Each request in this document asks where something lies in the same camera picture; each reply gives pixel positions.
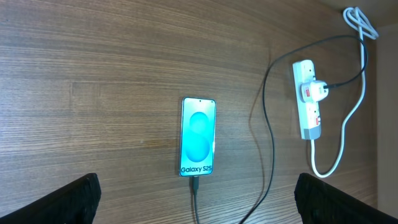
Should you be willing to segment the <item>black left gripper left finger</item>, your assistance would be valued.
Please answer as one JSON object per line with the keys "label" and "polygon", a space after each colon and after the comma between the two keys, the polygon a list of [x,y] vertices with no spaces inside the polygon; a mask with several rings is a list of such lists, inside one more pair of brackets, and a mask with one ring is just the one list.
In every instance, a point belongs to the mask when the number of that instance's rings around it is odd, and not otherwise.
{"label": "black left gripper left finger", "polygon": [[89,173],[1,217],[1,224],[93,223],[101,199],[98,176]]}

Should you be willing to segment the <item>turquoise screen smartphone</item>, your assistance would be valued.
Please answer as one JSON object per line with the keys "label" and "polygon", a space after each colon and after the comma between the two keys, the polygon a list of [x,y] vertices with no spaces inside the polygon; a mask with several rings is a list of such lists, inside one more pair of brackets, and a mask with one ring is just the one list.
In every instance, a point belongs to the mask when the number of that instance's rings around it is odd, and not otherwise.
{"label": "turquoise screen smartphone", "polygon": [[215,159],[216,101],[185,97],[182,100],[179,175],[210,175]]}

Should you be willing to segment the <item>white power strip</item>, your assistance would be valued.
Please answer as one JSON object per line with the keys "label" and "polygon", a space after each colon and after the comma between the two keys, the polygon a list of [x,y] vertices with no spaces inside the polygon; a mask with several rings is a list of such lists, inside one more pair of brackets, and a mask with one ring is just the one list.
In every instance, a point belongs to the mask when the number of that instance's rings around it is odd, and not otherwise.
{"label": "white power strip", "polygon": [[298,119],[301,138],[315,140],[321,135],[321,119],[318,102],[312,101],[310,82],[316,81],[315,66],[311,60],[302,60],[292,65]]}

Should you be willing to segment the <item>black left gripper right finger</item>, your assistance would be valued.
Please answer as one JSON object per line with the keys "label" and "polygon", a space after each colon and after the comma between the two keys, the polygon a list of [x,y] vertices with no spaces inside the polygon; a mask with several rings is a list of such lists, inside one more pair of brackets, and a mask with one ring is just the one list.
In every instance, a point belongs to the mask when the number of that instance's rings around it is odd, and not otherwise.
{"label": "black left gripper right finger", "polygon": [[308,173],[299,175],[294,196],[303,223],[397,224],[397,218],[365,204]]}

